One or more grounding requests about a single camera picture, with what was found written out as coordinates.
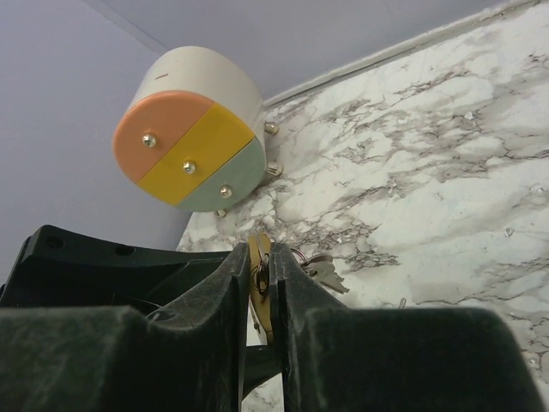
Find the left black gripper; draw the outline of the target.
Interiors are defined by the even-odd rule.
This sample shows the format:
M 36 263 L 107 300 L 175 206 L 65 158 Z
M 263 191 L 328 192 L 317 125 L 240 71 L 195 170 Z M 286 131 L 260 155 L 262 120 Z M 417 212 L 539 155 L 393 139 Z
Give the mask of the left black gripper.
M 202 282 L 230 252 L 140 248 L 44 226 L 23 243 L 1 288 L 1 312 L 129 306 L 147 316 Z M 248 346 L 245 334 L 242 399 L 279 371 L 274 350 Z

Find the large brass padlock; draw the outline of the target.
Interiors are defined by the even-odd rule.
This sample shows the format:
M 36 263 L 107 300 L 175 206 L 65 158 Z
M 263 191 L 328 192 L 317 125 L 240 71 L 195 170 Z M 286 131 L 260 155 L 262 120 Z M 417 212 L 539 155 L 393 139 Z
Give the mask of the large brass padlock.
M 269 255 L 271 239 L 265 233 L 248 238 L 250 251 L 250 313 L 261 344 L 274 341 L 269 299 Z

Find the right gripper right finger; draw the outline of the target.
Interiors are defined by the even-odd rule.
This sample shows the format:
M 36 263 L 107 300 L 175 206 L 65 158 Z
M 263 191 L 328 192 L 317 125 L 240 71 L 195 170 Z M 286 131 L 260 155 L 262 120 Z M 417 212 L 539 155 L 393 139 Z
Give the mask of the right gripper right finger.
M 351 309 L 272 248 L 272 326 L 288 411 L 531 411 L 507 324 L 481 308 Z

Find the silver key bunch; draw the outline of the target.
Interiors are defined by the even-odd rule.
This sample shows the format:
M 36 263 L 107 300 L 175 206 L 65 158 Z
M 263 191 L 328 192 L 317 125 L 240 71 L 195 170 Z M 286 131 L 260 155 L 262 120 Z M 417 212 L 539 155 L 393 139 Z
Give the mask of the silver key bunch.
M 292 248 L 293 255 L 300 261 L 299 266 L 306 275 L 316 283 L 338 294 L 346 294 L 349 288 L 343 285 L 343 278 L 336 272 L 333 257 L 327 253 L 319 253 L 307 257 L 302 251 Z M 269 288 L 269 254 L 259 252 L 259 264 L 255 269 L 255 288 L 262 297 L 266 297 Z

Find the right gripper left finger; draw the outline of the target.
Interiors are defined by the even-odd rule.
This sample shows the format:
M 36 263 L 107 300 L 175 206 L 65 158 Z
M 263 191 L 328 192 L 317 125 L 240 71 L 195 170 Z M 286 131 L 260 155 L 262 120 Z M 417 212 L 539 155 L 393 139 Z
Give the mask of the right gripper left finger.
M 2 410 L 240 410 L 249 276 L 242 244 L 147 316 L 129 306 L 2 310 Z

